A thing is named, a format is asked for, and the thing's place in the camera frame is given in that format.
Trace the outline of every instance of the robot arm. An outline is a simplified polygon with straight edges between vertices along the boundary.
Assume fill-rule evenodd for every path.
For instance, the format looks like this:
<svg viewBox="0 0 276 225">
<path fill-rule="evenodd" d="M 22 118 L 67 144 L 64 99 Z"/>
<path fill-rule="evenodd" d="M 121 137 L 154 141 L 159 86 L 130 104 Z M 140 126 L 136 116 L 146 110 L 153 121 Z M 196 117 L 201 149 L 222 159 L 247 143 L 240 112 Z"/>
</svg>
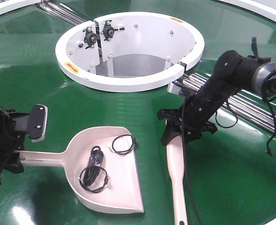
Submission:
<svg viewBox="0 0 276 225">
<path fill-rule="evenodd" d="M 271 58 L 243 57 L 231 50 L 219 57 L 213 75 L 197 92 L 179 85 L 179 82 L 171 85 L 180 86 L 177 94 L 183 95 L 186 100 L 179 109 L 161 109 L 157 113 L 160 120 L 167 120 L 161 139 L 163 145 L 181 134 L 181 115 L 185 118 L 185 141 L 190 142 L 201 138 L 202 131 L 217 131 L 216 126 L 208 122 L 208 119 L 230 96 L 241 89 L 259 94 L 264 101 L 276 95 L 276 62 L 272 62 Z"/>
<path fill-rule="evenodd" d="M 45 136 L 47 107 L 36 105 L 30 113 L 3 110 L 0 107 L 0 174 L 5 169 L 12 173 L 24 171 L 19 153 L 24 150 L 26 135 L 32 141 L 41 141 Z"/>
</svg>

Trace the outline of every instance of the silver pipe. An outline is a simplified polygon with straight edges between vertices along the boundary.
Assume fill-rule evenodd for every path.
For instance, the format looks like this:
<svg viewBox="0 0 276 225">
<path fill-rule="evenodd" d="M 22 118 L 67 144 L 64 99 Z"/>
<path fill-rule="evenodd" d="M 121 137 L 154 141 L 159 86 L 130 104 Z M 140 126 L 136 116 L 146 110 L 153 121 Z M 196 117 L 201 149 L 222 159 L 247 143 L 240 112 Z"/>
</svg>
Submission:
<svg viewBox="0 0 276 225">
<path fill-rule="evenodd" d="M 207 78 L 200 74 L 184 74 L 182 83 L 198 90 L 205 84 L 206 80 Z M 233 111 L 247 121 L 273 133 L 274 123 L 271 113 L 245 100 L 241 96 L 241 94 L 238 94 L 229 98 L 229 103 L 231 104 Z M 222 107 L 225 109 L 227 108 L 226 104 L 223 104 Z"/>
<path fill-rule="evenodd" d="M 51 15 L 53 15 L 53 16 L 55 16 L 55 17 L 61 19 L 61 20 L 64 20 L 64 21 L 66 21 L 66 22 L 68 22 L 68 23 L 70 23 L 70 24 L 72 24 L 72 25 L 74 25 L 74 26 L 78 25 L 78 23 L 77 23 L 76 21 L 74 21 L 74 20 L 72 20 L 72 19 L 70 19 L 70 18 L 65 17 L 64 15 L 60 14 L 60 13 L 57 12 L 57 11 L 54 11 L 53 9 L 47 7 L 47 6 L 44 5 L 44 4 L 39 4 L 39 7 L 40 7 L 42 10 L 44 10 L 45 12 L 47 12 L 47 13 L 49 13 L 49 14 L 51 14 Z"/>
<path fill-rule="evenodd" d="M 56 4 L 53 4 L 52 2 L 48 2 L 46 4 L 47 6 L 49 6 L 50 8 L 62 13 L 63 15 L 65 15 L 66 17 L 70 17 L 72 18 L 74 21 L 78 21 L 78 23 L 84 23 L 86 22 L 86 20 L 84 20 L 83 18 L 79 17 L 78 15 L 60 7 L 60 6 L 57 6 Z"/>
<path fill-rule="evenodd" d="M 69 12 L 68 10 L 66 10 L 62 7 L 59 7 L 51 2 L 48 2 L 48 3 L 41 2 L 40 4 L 38 4 L 38 7 L 40 7 L 45 12 L 47 12 L 61 20 L 64 20 L 74 26 L 81 24 L 83 22 L 86 22 L 86 20 L 79 17 L 78 15 L 75 15 L 74 13 Z"/>
</svg>

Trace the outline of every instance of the dustpan handle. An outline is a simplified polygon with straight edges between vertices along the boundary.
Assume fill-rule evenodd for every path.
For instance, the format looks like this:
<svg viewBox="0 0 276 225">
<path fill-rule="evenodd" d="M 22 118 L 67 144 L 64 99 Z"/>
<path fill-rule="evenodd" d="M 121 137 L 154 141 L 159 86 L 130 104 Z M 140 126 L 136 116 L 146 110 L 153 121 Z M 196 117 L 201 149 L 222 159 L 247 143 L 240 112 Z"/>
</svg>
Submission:
<svg viewBox="0 0 276 225">
<path fill-rule="evenodd" d="M 33 166 L 58 166 L 64 167 L 64 152 L 39 152 L 39 151 L 15 151 L 20 152 L 22 165 Z"/>
<path fill-rule="evenodd" d="M 180 135 L 167 144 L 167 164 L 172 182 L 175 225 L 188 225 L 183 187 L 185 165 Z"/>
</svg>

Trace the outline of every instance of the white circular opening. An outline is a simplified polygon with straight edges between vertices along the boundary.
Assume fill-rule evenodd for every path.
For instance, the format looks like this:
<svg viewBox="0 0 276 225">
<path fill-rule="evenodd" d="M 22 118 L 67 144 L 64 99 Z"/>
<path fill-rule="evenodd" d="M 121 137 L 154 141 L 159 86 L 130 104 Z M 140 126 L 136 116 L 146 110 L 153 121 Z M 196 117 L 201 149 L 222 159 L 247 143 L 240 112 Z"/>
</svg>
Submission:
<svg viewBox="0 0 276 225">
<path fill-rule="evenodd" d="M 203 49 L 201 33 L 185 21 L 128 12 L 68 30 L 57 42 L 56 56 L 63 72 L 78 83 L 98 90 L 135 92 L 178 79 L 200 60 Z"/>
</svg>

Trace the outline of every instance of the metal rod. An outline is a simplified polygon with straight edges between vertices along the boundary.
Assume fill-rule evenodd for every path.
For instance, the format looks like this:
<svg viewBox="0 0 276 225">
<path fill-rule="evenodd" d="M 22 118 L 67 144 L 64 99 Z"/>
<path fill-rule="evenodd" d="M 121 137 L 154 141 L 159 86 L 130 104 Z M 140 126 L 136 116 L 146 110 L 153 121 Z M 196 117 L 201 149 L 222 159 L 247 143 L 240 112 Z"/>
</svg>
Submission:
<svg viewBox="0 0 276 225">
<path fill-rule="evenodd" d="M 45 12 L 61 19 L 64 20 L 74 26 L 81 24 L 83 22 L 86 22 L 85 19 L 79 17 L 78 15 L 75 15 L 72 12 L 69 12 L 68 10 L 59 7 L 51 2 L 41 2 L 38 4 L 38 7 L 40 7 L 42 10 L 44 10 Z"/>
<path fill-rule="evenodd" d="M 78 21 L 79 24 L 83 23 L 83 22 L 86 22 L 85 19 L 79 17 L 78 15 L 76 15 L 76 14 L 74 14 L 74 13 L 72 13 L 72 12 L 70 12 L 70 11 L 60 7 L 60 6 L 57 6 L 56 4 L 53 4 L 52 2 L 48 2 L 46 5 L 49 6 L 50 8 L 52 8 L 52 9 L 57 10 L 58 12 L 61 12 L 63 15 L 65 15 L 67 17 L 73 18 L 75 21 Z"/>
</svg>

